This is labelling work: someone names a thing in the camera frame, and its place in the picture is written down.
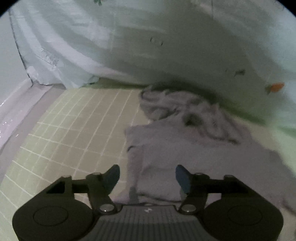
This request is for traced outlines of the grey fleece garment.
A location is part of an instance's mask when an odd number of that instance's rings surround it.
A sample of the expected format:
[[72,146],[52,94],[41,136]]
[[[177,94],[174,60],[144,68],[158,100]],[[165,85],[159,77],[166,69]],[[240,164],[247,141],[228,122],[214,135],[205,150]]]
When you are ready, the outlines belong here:
[[182,165],[214,179],[233,175],[273,205],[295,210],[295,174],[217,104],[153,86],[139,104],[150,122],[125,130],[127,180],[116,202],[180,205],[175,169]]

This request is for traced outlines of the pale green storage bag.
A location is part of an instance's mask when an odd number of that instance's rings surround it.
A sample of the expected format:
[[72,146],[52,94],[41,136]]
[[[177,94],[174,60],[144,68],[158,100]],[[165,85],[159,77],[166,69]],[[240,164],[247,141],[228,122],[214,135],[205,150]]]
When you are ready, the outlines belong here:
[[278,1],[19,1],[9,14],[41,84],[185,81],[295,133],[295,16]]

